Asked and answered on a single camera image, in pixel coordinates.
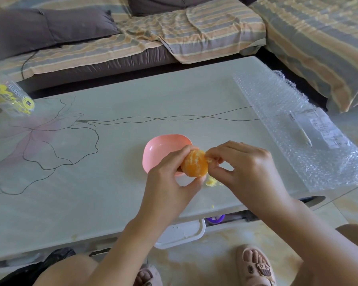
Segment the person's left hand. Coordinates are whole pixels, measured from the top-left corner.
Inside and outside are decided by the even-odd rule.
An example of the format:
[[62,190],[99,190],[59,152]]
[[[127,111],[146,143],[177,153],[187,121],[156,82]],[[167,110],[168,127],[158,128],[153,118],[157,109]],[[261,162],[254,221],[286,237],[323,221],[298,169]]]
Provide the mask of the person's left hand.
[[169,153],[152,168],[147,177],[137,220],[162,233],[187,207],[194,196],[186,196],[175,174],[186,155],[197,148],[186,145]]

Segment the peeled orange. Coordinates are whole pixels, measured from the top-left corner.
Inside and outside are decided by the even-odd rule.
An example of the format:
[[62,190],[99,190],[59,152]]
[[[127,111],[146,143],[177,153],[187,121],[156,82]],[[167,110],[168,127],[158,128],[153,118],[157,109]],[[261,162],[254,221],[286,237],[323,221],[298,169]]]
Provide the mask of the peeled orange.
[[208,174],[208,161],[205,152],[200,149],[190,151],[180,166],[188,177],[199,178]]

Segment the person's left forearm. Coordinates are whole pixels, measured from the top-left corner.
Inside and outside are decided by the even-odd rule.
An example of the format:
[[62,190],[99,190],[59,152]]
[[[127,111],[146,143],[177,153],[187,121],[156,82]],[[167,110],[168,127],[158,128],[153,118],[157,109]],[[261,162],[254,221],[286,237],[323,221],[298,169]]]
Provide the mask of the person's left forearm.
[[84,286],[133,286],[145,258],[163,234],[136,218],[127,224]]

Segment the person's right forearm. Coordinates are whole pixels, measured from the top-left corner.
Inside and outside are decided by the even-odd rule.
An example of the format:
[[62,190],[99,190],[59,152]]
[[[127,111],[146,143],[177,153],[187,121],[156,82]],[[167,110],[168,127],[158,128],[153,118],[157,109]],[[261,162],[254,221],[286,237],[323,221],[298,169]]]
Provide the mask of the person's right forearm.
[[358,224],[330,227],[293,198],[249,208],[303,260],[318,286],[358,286]]

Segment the white plastic tray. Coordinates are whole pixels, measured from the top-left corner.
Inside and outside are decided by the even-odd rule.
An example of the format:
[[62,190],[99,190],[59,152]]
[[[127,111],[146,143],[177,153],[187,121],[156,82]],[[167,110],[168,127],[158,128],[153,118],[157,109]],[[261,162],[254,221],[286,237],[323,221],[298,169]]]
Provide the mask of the white plastic tray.
[[159,237],[154,247],[164,250],[199,240],[204,235],[205,229],[205,219],[171,225]]

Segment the pink plastic bowl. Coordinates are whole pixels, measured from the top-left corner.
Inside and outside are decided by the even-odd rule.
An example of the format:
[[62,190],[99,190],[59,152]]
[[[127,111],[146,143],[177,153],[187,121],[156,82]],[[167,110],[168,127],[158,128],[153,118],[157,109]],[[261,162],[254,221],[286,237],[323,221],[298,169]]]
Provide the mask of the pink plastic bowl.
[[142,158],[144,171],[149,173],[169,153],[178,151],[186,145],[192,145],[192,142],[181,134],[166,134],[154,137],[144,148]]

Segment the white thin stick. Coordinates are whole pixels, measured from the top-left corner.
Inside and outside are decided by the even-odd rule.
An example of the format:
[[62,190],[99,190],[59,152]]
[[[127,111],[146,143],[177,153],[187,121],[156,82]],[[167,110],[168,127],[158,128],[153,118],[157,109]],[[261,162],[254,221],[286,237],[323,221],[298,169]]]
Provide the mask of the white thin stick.
[[313,145],[312,145],[310,138],[308,137],[308,135],[306,134],[306,132],[304,131],[302,126],[299,124],[298,120],[296,119],[296,116],[294,115],[294,113],[292,111],[289,111],[289,117],[294,122],[294,124],[297,126],[297,128],[300,132],[300,135],[301,135],[302,139],[304,140],[305,144],[312,148]]

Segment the white paper label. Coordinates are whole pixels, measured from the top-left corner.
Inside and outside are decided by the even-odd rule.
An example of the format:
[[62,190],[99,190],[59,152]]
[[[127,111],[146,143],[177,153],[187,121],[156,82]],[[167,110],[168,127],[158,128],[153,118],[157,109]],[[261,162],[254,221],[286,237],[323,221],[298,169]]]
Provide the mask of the white paper label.
[[321,108],[294,113],[314,149],[331,150],[351,146],[351,141]]

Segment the pink right sandal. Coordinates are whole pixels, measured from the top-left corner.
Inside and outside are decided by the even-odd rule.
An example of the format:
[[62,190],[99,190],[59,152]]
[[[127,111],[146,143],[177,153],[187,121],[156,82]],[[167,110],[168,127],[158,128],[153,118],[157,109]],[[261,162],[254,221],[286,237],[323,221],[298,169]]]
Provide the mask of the pink right sandal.
[[241,286],[277,286],[269,259],[257,247],[248,244],[239,246],[236,264]]

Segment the pink sandal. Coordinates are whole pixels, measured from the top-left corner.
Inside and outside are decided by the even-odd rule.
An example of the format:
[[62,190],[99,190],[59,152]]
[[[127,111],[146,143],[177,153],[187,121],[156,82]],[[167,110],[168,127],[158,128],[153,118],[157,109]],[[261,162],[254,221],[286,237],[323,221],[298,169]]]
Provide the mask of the pink sandal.
[[241,286],[277,286],[269,259],[257,247],[248,244],[239,246],[236,264]]
[[138,271],[133,286],[163,286],[163,283],[155,266],[143,264]]

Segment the striped sofa cover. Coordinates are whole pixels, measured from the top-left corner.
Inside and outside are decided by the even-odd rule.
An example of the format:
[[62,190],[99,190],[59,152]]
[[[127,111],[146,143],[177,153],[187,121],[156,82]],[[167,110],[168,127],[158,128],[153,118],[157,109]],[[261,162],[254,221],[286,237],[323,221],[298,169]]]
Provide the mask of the striped sofa cover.
[[358,105],[358,0],[256,0],[266,50],[327,99],[326,108]]
[[110,10],[119,34],[41,49],[0,61],[0,73],[15,82],[40,73],[87,66],[164,46],[179,63],[234,54],[252,55],[266,44],[262,18],[238,0],[213,0],[167,13],[133,17],[127,0],[0,0],[5,9]]

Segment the dark brown sofa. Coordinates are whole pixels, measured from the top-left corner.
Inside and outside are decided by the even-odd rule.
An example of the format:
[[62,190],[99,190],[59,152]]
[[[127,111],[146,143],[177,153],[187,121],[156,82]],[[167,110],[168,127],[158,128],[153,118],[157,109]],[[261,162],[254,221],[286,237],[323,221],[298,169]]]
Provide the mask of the dark brown sofa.
[[177,59],[164,46],[149,48],[128,57],[122,57],[98,64],[78,66],[61,71],[35,74],[18,81],[19,86],[27,93],[44,90],[55,86],[94,80],[97,78],[119,75],[152,67],[177,63]]

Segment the dark brown cushion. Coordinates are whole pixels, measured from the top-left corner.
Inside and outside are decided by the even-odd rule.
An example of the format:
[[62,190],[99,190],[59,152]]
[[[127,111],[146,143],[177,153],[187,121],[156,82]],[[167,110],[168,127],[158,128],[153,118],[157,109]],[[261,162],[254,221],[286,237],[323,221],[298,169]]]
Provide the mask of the dark brown cushion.
[[133,17],[186,9],[213,0],[127,0]]

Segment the black bag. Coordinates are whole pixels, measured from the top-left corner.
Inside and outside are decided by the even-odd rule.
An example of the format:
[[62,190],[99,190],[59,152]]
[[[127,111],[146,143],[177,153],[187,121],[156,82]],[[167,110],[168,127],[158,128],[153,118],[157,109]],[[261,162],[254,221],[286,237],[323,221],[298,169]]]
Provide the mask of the black bag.
[[45,260],[19,268],[8,274],[0,280],[0,286],[33,286],[46,269],[73,255],[76,255],[76,252],[70,247],[55,250]]

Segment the clear bag with yellow print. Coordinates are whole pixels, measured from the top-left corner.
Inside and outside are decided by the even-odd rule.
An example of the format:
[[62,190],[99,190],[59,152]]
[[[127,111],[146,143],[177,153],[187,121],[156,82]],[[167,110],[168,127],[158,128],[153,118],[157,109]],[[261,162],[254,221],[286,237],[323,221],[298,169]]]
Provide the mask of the clear bag with yellow print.
[[11,117],[33,113],[33,99],[9,76],[0,73],[0,109]]

